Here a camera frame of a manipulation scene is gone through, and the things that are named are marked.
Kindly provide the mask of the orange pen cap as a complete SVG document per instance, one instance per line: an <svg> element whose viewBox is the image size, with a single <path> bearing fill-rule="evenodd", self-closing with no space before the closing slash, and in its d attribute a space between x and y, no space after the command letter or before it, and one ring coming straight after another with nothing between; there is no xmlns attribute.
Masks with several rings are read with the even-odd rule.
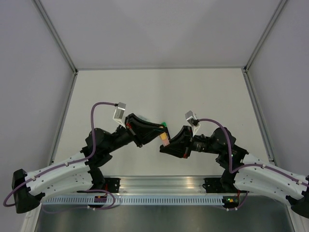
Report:
<svg viewBox="0 0 309 232"><path fill-rule="evenodd" d="M161 140L168 140L168 135L165 132L160 134L159 137Z"/></svg>

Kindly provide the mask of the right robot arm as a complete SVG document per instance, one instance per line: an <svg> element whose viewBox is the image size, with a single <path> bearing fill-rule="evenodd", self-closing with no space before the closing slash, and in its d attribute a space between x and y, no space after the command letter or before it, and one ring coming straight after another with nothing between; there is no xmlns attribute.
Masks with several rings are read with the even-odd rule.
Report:
<svg viewBox="0 0 309 232"><path fill-rule="evenodd" d="M279 168L255 157L235 144L229 130L217 128L208 137L193 135L184 126L160 152L186 159L191 152L216 154L215 161L224 168L220 186L226 192L251 192L289 206L296 214L309 216L309 178Z"/></svg>

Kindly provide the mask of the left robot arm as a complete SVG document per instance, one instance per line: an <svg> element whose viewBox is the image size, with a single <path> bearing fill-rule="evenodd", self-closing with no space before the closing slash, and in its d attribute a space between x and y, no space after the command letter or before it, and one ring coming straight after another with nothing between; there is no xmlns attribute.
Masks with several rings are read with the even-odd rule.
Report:
<svg viewBox="0 0 309 232"><path fill-rule="evenodd" d="M164 124L144 121L135 114L129 114L125 124L113 133L95 128L86 138L86 146L72 157L40 170L26 172L19 169L13 173L16 212L26 213L45 200L69 192L101 192L105 179L100 167L112 159L112 152L131 142L142 147L167 132Z"/></svg>

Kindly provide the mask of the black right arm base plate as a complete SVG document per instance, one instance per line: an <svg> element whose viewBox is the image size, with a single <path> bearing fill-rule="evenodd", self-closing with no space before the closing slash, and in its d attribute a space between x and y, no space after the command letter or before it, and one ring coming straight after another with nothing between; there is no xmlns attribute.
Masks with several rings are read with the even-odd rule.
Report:
<svg viewBox="0 0 309 232"><path fill-rule="evenodd" d="M245 190L239 190L234 186L233 179L224 179L218 177L204 178L202 187L207 193L246 193Z"/></svg>

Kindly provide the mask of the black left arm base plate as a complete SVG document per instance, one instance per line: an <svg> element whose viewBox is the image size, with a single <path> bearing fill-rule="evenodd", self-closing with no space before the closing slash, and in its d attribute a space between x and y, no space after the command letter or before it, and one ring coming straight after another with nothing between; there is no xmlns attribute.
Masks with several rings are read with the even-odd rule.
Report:
<svg viewBox="0 0 309 232"><path fill-rule="evenodd" d="M105 178L104 190L110 193L118 193L120 188L120 178L107 177Z"/></svg>

